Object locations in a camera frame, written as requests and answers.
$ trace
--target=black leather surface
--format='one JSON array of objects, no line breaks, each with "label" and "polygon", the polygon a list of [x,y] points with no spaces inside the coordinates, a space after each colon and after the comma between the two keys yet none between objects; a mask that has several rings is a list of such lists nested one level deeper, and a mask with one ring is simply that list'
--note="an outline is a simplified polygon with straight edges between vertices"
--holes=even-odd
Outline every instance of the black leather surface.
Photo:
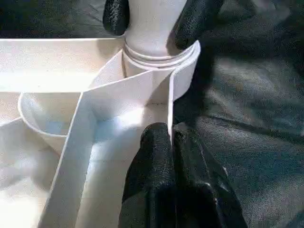
[{"label": "black leather surface", "polygon": [[302,26],[280,8],[205,33],[175,102],[175,123],[197,129],[225,166],[251,228],[304,225]]}]

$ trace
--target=white plastic tray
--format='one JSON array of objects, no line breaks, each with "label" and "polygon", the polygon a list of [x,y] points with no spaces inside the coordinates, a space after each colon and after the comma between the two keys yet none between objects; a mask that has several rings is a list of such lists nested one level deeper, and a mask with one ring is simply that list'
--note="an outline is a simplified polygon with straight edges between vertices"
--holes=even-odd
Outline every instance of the white plastic tray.
[{"label": "white plastic tray", "polygon": [[200,53],[197,42],[181,65],[159,69],[122,45],[0,40],[0,227],[117,227],[141,133],[154,122],[171,133]]}]

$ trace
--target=gloved hand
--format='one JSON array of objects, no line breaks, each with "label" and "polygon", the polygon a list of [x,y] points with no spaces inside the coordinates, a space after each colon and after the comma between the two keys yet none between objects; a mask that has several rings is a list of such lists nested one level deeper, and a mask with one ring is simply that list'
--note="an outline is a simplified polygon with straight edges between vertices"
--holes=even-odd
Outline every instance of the gloved hand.
[{"label": "gloved hand", "polygon": [[[203,31],[210,29],[223,0],[188,0],[175,28],[175,45],[186,49]],[[104,28],[113,35],[122,35],[129,25],[128,0],[107,0],[104,7]]]},{"label": "gloved hand", "polygon": [[183,123],[174,152],[166,124],[144,130],[123,193],[120,228],[247,227],[224,168]]}]

